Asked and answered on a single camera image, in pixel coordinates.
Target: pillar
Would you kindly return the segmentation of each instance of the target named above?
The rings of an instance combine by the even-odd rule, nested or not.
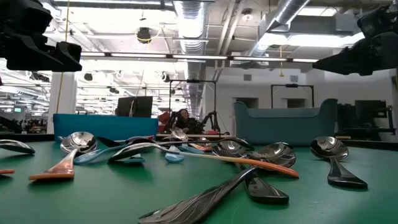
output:
[[[77,94],[77,77],[73,72],[53,72],[50,90],[49,116],[47,134],[54,133],[53,115],[56,113],[75,114]]]

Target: dark hair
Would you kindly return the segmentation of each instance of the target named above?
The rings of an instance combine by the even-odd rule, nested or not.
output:
[[[181,116],[181,112],[182,112],[182,111],[187,112],[187,114],[188,114],[188,116],[189,116],[189,112],[188,112],[187,109],[180,109],[180,110],[178,111],[178,118],[179,118],[179,119],[182,118],[182,116]]]

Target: black screen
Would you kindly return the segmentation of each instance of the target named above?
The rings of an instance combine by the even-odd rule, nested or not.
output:
[[[132,102],[132,116],[150,118],[150,115],[152,114],[152,96],[119,98],[118,116],[129,116]]]

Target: desk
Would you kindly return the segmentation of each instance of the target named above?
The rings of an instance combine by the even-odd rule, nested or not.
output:
[[[239,171],[235,165],[186,157],[168,164],[159,151],[143,154],[143,166],[75,166],[68,182],[31,182],[65,154],[54,142],[30,142],[35,156],[12,156],[0,149],[0,168],[16,173],[0,177],[0,223],[137,223],[138,217],[216,186]],[[292,167],[300,179],[263,177],[289,194],[288,205],[252,202],[243,185],[225,198],[204,223],[228,224],[374,224],[395,223],[398,208],[398,152],[350,147],[342,164],[369,184],[369,190],[328,185],[329,163],[308,148],[295,148]]]

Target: chair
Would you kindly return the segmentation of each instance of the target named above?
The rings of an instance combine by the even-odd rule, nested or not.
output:
[[[236,136],[250,144],[286,142],[308,146],[319,136],[334,136],[337,100],[327,99],[320,108],[248,109],[234,104]]]

